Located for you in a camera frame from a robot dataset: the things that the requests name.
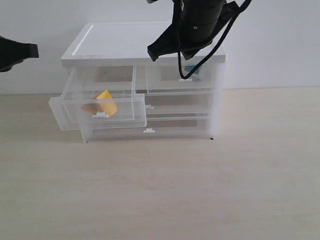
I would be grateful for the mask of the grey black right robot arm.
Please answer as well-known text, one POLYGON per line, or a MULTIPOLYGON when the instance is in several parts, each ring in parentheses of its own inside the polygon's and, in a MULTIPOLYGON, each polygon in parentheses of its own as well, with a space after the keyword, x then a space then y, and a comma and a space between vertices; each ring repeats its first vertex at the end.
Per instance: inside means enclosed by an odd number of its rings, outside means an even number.
POLYGON ((185 60, 211 45, 222 28, 238 13, 240 6, 225 0, 175 0, 171 24, 147 52, 160 56, 181 52, 185 60))

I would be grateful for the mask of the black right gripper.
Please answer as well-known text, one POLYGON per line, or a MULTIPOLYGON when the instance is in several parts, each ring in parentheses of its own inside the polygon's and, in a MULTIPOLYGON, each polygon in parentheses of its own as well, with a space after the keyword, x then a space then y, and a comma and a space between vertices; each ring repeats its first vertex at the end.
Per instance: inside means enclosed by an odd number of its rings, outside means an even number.
POLYGON ((175 0, 174 9, 179 15, 177 29, 171 23, 167 29, 147 47, 147 53, 155 62, 159 57, 182 53, 185 60, 193 58, 212 41, 212 33, 225 5, 224 0, 175 0))

